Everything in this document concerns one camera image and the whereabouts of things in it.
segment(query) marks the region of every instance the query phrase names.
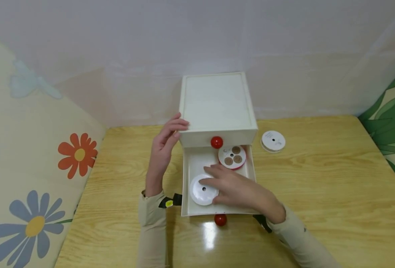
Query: wrist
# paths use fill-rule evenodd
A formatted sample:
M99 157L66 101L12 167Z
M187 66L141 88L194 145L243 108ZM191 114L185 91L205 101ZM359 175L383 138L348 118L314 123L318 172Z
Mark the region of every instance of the wrist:
M147 172L145 181L146 197L153 197L160 194L163 190L162 181L163 176L152 175Z
M278 224L285 221L285 208L276 197L264 197L259 202L257 211L264 215L271 223Z

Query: wooden table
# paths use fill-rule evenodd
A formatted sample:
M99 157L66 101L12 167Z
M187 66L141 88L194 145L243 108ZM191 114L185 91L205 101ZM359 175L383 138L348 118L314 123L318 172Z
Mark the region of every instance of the wooden table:
M253 157L258 183L307 224L344 267L395 267L395 173L353 116L259 121ZM135 267L138 196L160 126L108 130L56 268ZM264 151L259 137L277 130L286 147ZM181 145L164 177L181 193ZM297 267L273 234L250 215L180 217L167 209L173 267Z

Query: yellow flower center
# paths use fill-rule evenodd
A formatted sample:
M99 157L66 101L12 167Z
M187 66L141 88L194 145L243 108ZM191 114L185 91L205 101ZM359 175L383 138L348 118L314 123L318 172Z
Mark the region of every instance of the yellow flower center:
M45 219L43 216L37 216L30 220L26 226L25 234L28 237L36 236L44 228Z
M80 148L76 150L74 157L77 161L82 161L84 159L84 156L86 155L86 152L83 148Z

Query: brown dot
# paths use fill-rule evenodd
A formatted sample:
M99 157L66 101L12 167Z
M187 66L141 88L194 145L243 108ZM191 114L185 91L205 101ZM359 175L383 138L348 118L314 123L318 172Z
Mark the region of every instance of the brown dot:
M230 166L231 164L233 164L232 158L226 157L226 158L225 158L225 164L228 165L228 166Z
M235 146L235 147L232 148L232 153L238 154L240 152L241 152L241 148L240 147Z
M235 155L235 157L233 158L233 161L235 161L235 163L241 163L242 162L242 157L240 155Z

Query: white spool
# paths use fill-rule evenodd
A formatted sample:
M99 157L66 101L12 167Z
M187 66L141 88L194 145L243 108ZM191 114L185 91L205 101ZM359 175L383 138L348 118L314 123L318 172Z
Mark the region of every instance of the white spool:
M247 154L242 146L224 146L218 150L218 161L228 169L239 169L245 164L246 158Z
M285 147L285 138L281 133L275 130L270 130L263 133L260 144L266 151L270 153L278 153Z
M193 178L189 185L189 194L192 200L198 205L208 206L212 204L212 200L218 195L218 190L214 187L201 184L199 181L204 178L211 178L211 176L200 174Z

